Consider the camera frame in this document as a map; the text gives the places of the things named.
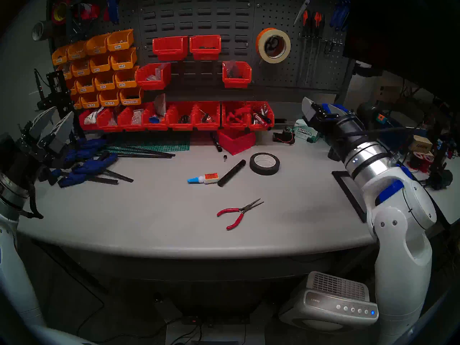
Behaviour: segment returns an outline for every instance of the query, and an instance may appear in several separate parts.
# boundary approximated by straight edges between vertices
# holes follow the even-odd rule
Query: white wall
[[[35,42],[32,27],[46,19],[47,0],[30,0],[0,38],[0,133],[8,132],[14,139],[22,127],[37,115],[40,100],[34,68],[45,75],[53,71],[48,41]],[[47,86],[42,84],[45,96]]]

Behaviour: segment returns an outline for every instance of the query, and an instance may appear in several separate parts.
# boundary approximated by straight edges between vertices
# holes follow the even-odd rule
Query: green cutting mat
[[[179,152],[190,149],[189,132],[122,133],[110,140],[103,150],[112,153],[142,153],[127,147],[145,148],[156,152]]]

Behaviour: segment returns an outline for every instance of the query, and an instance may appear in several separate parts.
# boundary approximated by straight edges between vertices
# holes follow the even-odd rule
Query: scissors
[[[300,10],[297,13],[297,16],[294,21],[294,25],[297,24],[297,21],[300,19],[300,17],[303,15],[304,11],[307,9],[307,6],[310,4],[310,0],[305,0],[302,6],[300,7]]]
[[[230,225],[230,226],[227,226],[227,230],[230,231],[230,230],[234,229],[235,227],[237,227],[240,224],[241,220],[243,219],[244,213],[246,211],[251,210],[251,209],[255,208],[256,206],[259,206],[260,204],[264,203],[264,202],[261,202],[259,204],[256,204],[256,202],[258,202],[259,200],[260,200],[260,198],[258,198],[256,201],[253,201],[251,204],[246,205],[244,208],[230,208],[230,209],[221,210],[221,211],[219,211],[217,213],[217,216],[220,216],[220,215],[225,214],[225,213],[238,213],[238,212],[241,211],[241,214],[240,214],[240,216],[238,216],[238,219],[236,219],[235,223]]]

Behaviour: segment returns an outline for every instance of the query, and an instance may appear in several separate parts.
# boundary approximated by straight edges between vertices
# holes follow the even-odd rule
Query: cardboard box
[[[430,152],[432,143],[429,139],[414,135],[413,141],[409,146],[409,149],[413,152],[428,153]]]

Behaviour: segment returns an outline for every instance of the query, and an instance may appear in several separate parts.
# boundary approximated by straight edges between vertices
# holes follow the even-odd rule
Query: glue tube
[[[187,179],[188,183],[211,184],[211,183],[217,183],[218,181],[219,181],[219,175],[217,173],[209,173],[209,174],[201,175],[196,178]]]

